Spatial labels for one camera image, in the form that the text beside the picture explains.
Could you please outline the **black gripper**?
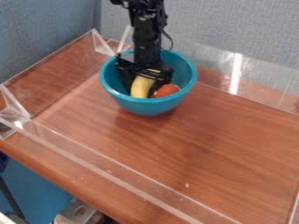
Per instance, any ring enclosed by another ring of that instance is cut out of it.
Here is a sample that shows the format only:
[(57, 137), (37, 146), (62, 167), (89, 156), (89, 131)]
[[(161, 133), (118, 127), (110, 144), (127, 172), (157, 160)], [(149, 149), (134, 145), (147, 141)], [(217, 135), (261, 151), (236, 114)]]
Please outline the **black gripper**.
[(117, 55), (117, 68), (122, 71), (126, 91), (131, 93), (137, 72), (157, 69), (162, 73), (150, 88), (147, 97), (170, 83), (174, 77), (173, 68), (162, 60), (162, 36), (173, 39), (165, 31), (167, 14), (165, 0), (110, 0), (114, 5), (121, 5), (129, 10), (130, 22), (134, 27), (134, 53)]

